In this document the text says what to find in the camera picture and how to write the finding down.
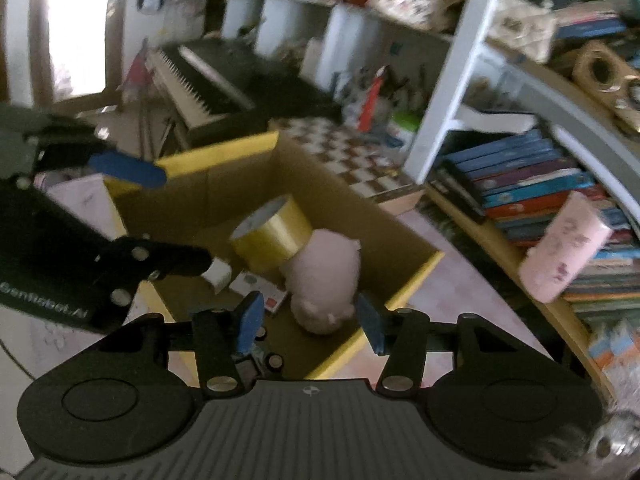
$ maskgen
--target chessboard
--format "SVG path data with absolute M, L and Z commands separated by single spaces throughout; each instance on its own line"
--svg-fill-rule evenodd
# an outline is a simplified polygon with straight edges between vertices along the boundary
M 418 194 L 417 202 L 422 193 L 420 186 L 402 174 L 400 165 L 384 155 L 379 144 L 363 140 L 347 126 L 313 117 L 271 120 L 270 129 L 295 139 L 357 194 L 376 203 Z

